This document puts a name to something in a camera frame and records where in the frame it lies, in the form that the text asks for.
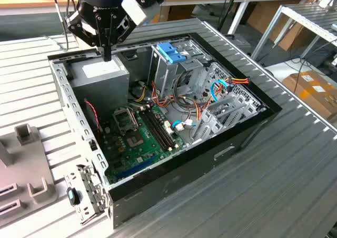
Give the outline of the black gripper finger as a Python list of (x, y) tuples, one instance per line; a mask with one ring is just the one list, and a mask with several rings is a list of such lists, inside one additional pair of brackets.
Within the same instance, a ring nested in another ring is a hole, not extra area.
[(126, 14), (119, 18), (117, 14), (111, 14), (108, 41), (106, 46), (106, 61), (111, 60), (112, 47), (123, 42), (136, 27), (133, 20)]
[(77, 38), (84, 41), (87, 45), (97, 47), (100, 52), (101, 57), (105, 62), (107, 62), (107, 45), (104, 31), (96, 26), (95, 34), (84, 29), (82, 24), (82, 17), (79, 12), (74, 12), (67, 20), (67, 28), (73, 33)]

